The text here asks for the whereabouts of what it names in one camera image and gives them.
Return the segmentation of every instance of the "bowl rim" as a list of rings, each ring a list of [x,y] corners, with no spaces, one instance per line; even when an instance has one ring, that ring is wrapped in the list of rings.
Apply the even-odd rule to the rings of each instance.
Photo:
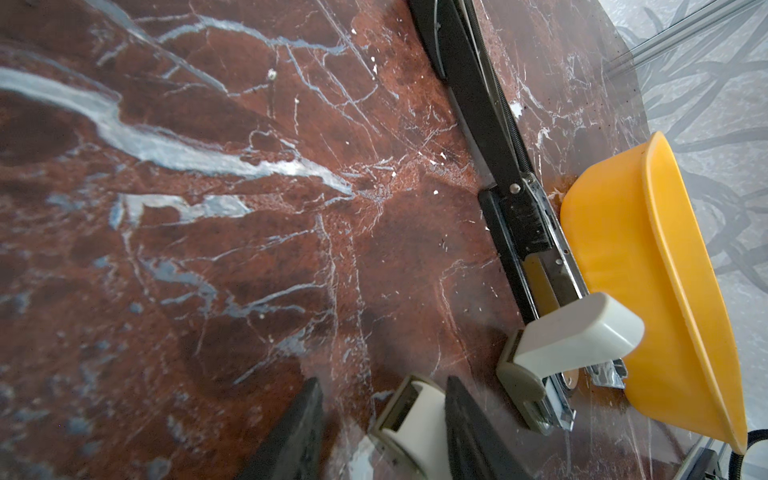
[[[710,390],[710,394],[712,395],[711,398],[713,398],[717,404],[717,407],[718,407],[717,412],[720,418],[720,422],[730,433],[731,442],[729,443],[731,444],[733,450],[738,453],[741,453],[740,451],[742,452],[746,451],[746,432],[745,432],[745,435],[743,435],[745,438],[740,439],[739,438],[740,436],[736,433],[733,427],[733,423],[731,422],[729,410],[726,405],[723,394],[720,390],[720,386],[718,384],[717,377],[712,367],[712,363],[710,362],[710,358],[707,355],[707,351],[704,348],[703,340],[701,338],[701,333],[699,331],[697,322],[694,317],[694,312],[691,309],[690,303],[688,302],[683,281],[680,278],[680,274],[677,271],[677,266],[675,265],[673,256],[670,252],[669,243],[667,242],[667,237],[664,233],[664,229],[660,221],[660,213],[659,213],[660,208],[654,196],[654,180],[653,180],[654,175],[652,173],[652,170],[653,170],[654,163],[659,161],[660,156],[653,155],[653,153],[660,147],[665,147],[667,149],[670,149],[670,151],[671,151],[671,148],[664,134],[662,134],[660,131],[655,132],[653,135],[651,135],[650,140],[646,145],[647,145],[647,148],[645,149],[645,152],[643,153],[643,157],[641,160],[642,161],[641,170],[642,170],[642,176],[643,176],[643,194],[645,196],[648,214],[650,217],[649,220],[650,220],[651,230],[653,231],[654,238],[656,239],[656,243],[658,246],[661,259],[664,262],[664,267],[666,268],[667,275],[669,276],[669,279],[670,279],[670,285],[672,286],[674,295],[677,298],[677,303],[678,303],[678,306],[680,307],[680,312],[684,318],[691,342],[693,343],[694,351],[696,352],[696,356],[699,359],[699,364],[701,365],[701,368],[703,370],[704,378],[707,383],[707,388]],[[677,175],[680,177],[680,185],[683,188],[683,193],[685,194],[685,197],[688,200],[689,208],[685,210],[690,211],[690,215],[693,222],[698,226],[698,222],[694,215],[693,208],[690,206],[690,200],[689,200],[690,197],[687,195],[687,190],[685,189],[685,185],[680,175],[680,168],[677,165],[677,162],[674,160],[674,156],[670,155],[670,157],[672,158],[672,164],[674,165],[675,171],[677,172]],[[695,231],[691,232],[691,235],[698,236],[698,240],[702,244],[704,244],[704,240],[703,240],[703,237],[701,236],[701,231],[699,228],[696,228]],[[705,259],[703,259],[703,261],[707,261],[711,265],[711,262],[708,256]],[[728,312],[725,307],[725,302],[722,299],[722,294],[720,296],[720,303],[722,304],[722,310],[725,315],[725,318],[729,319]]]

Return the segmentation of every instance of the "yellow bowl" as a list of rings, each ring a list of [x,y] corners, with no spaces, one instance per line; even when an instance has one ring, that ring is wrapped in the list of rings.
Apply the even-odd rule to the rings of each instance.
[[[645,322],[642,342],[624,358],[632,406],[743,454],[736,342],[662,133],[587,169],[563,200],[561,224],[589,290]]]

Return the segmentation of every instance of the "stapler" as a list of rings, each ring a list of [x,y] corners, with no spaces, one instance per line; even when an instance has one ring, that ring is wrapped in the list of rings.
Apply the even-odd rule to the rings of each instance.
[[[532,480],[458,377],[445,391],[411,374],[370,436],[393,462],[426,480]]]
[[[589,291],[531,165],[485,49],[472,0],[409,0],[409,7],[432,69],[448,89],[472,156],[480,168],[487,166],[493,176],[495,186],[481,191],[478,200],[526,330],[534,328],[533,325],[546,316],[556,314],[573,303],[588,300]],[[628,310],[619,309],[615,300],[605,297],[588,300],[589,305],[583,306],[583,309],[576,306],[577,311],[573,313],[592,316],[591,321],[598,321],[596,312],[589,310],[598,300],[602,302],[601,308],[605,308],[603,313],[616,313],[620,317],[616,322],[609,323],[621,324],[627,329],[627,332],[605,336],[599,341],[619,342],[628,347],[630,344],[618,339],[624,338],[626,333],[626,338],[631,337],[630,343],[639,343],[640,338],[633,334],[642,331],[642,321],[630,315]],[[564,312],[558,314],[558,322],[568,324],[568,319],[562,318],[562,315]],[[530,391],[529,398],[523,399],[520,392],[510,390],[510,386],[522,385],[523,374],[519,369],[523,366],[514,359],[526,356],[520,351],[524,338],[525,333],[522,333],[508,341],[497,369],[502,385],[518,408],[527,405],[521,410],[526,412],[524,417],[531,429],[544,434],[553,428],[571,430],[575,412],[568,404],[568,396],[575,387],[574,375],[578,374],[578,366],[582,366],[582,358],[577,356],[553,362],[558,369],[562,369],[557,372],[527,363],[527,370],[533,376],[546,372],[546,377],[536,379],[541,385],[532,387],[534,390]],[[587,338],[595,340],[589,335],[577,335],[576,344],[579,345],[579,339]],[[580,345],[572,350],[574,354],[591,344]],[[598,347],[596,352],[612,356],[588,357],[593,363],[585,367],[592,383],[623,389],[627,369],[621,357],[634,347],[612,348],[608,344]],[[543,348],[540,353],[554,355],[557,352]],[[546,355],[536,358],[544,361]]]
[[[447,387],[407,376],[371,429],[379,449],[427,480],[532,480],[462,381],[450,376]],[[318,480],[323,426],[311,378],[234,480]]]

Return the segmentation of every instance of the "marble table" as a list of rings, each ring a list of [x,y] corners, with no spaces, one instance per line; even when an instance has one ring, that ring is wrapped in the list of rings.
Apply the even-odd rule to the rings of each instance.
[[[482,0],[558,204],[645,141],[595,0]],[[573,432],[494,376],[522,326],[402,0],[0,4],[0,477],[231,478],[317,376],[324,478],[408,372],[462,378],[539,478],[671,478],[695,438],[582,377]]]

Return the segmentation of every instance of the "white debris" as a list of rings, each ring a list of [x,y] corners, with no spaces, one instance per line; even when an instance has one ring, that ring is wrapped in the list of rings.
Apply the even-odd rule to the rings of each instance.
[[[509,109],[512,110],[512,114],[515,116],[515,120],[519,120],[520,116],[523,115],[523,106],[520,105],[519,101],[513,101],[509,104]]]
[[[371,465],[371,455],[376,450],[371,439],[368,436],[362,437],[357,444],[357,450],[349,460],[347,468],[349,469],[349,478],[352,480],[373,480],[373,466]]]

